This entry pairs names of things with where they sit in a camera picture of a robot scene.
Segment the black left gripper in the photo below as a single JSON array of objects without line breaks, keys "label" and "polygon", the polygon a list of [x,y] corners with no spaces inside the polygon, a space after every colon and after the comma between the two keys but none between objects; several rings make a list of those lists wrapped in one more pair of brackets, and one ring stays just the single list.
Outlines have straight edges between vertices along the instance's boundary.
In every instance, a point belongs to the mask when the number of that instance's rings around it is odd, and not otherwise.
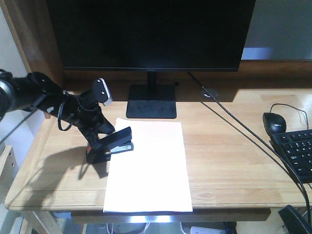
[{"label": "black left gripper", "polygon": [[59,106],[59,120],[69,123],[67,127],[59,124],[61,131],[68,131],[76,126],[88,141],[89,145],[98,150],[101,147],[98,133],[112,134],[114,126],[103,115],[93,90],[80,95],[63,91],[63,100]]}]

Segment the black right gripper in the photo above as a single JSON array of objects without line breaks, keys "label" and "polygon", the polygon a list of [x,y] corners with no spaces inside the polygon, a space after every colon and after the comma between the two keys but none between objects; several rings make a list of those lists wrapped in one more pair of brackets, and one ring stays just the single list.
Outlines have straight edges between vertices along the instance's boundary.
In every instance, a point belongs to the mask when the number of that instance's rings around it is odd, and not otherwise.
[{"label": "black right gripper", "polygon": [[278,211],[290,234],[310,234],[311,225],[291,205]]}]

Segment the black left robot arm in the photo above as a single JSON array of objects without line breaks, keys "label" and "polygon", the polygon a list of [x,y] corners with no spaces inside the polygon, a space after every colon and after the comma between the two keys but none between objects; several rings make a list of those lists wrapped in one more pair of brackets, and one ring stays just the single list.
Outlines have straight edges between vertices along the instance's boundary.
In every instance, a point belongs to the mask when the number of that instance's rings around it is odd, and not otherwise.
[{"label": "black left robot arm", "polygon": [[70,94],[40,72],[15,78],[0,71],[0,116],[15,110],[41,110],[58,119],[58,128],[67,131],[75,126],[94,147],[99,147],[99,134],[111,134],[114,126],[105,118],[99,104],[109,105],[112,95],[103,78],[80,95]]}]

